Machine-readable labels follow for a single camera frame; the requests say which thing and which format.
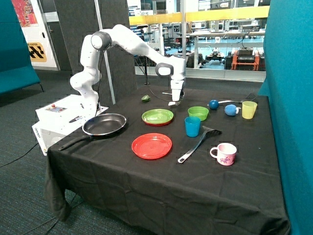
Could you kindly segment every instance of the yellow cup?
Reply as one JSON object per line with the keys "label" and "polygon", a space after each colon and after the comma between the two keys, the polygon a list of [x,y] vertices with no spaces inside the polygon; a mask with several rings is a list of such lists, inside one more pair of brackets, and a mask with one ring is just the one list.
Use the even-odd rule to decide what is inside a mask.
{"label": "yellow cup", "polygon": [[243,102],[243,118],[252,119],[258,106],[257,103],[252,101],[244,101]]}

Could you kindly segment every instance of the red plate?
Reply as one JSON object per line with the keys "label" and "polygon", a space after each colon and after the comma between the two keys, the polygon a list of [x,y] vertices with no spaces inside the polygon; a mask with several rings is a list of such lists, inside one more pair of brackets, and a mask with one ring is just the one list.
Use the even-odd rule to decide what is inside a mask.
{"label": "red plate", "polygon": [[133,152],[143,159],[161,158],[171,150],[171,147],[171,139],[159,133],[148,133],[139,136],[132,143]]}

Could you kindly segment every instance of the pink mug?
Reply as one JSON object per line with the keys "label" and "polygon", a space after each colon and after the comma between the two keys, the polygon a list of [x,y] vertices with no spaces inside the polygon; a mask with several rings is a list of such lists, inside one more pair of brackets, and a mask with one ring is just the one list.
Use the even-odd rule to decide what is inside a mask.
{"label": "pink mug", "polygon": [[[213,150],[217,150],[217,155],[212,154]],[[216,158],[219,164],[233,165],[235,161],[237,148],[231,143],[220,143],[217,147],[211,148],[210,154]]]}

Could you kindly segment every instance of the yellow sign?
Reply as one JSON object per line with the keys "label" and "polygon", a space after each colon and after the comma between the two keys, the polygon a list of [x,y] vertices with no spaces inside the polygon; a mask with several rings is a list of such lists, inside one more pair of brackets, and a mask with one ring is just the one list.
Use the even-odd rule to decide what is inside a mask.
{"label": "yellow sign", "polygon": [[[186,21],[216,21],[232,19],[249,19],[249,18],[267,18],[269,6],[257,7],[239,7],[233,9],[222,9],[214,11],[197,11],[186,12]],[[148,15],[148,16],[131,16],[129,17],[130,25],[138,24],[162,24],[181,22],[181,13]]]}
{"label": "yellow sign", "polygon": [[31,62],[46,62],[44,47],[41,43],[27,43]]}

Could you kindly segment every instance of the teal panel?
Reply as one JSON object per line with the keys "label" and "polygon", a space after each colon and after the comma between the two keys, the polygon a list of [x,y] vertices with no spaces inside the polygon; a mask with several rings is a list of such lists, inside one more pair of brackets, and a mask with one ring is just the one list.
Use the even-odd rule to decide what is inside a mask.
{"label": "teal panel", "polygon": [[24,67],[30,62],[28,46],[19,23],[0,24],[0,71]]}
{"label": "teal panel", "polygon": [[0,94],[36,83],[40,83],[40,80],[31,66],[0,72]]}
{"label": "teal panel", "polygon": [[1,0],[0,94],[39,83],[11,0]]}
{"label": "teal panel", "polygon": [[271,1],[265,36],[269,96],[291,233],[313,231],[313,1]]}
{"label": "teal panel", "polygon": [[1,3],[0,24],[19,22],[12,1],[0,0],[0,3]]}

